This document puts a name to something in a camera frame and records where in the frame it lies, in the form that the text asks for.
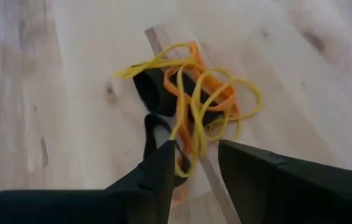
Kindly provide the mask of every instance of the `wooden floor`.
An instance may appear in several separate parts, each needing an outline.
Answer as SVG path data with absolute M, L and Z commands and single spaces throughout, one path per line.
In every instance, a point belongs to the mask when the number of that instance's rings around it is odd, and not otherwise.
M 102 189 L 141 161 L 147 111 L 112 74 L 154 55 L 147 30 L 163 47 L 197 40 L 208 65 L 260 88 L 264 107 L 235 141 L 352 169 L 346 14 L 319 1 L 203 1 L 0 0 L 0 190 Z M 238 100 L 252 106 L 244 88 Z M 210 145 L 170 223 L 239 223 L 216 157 Z

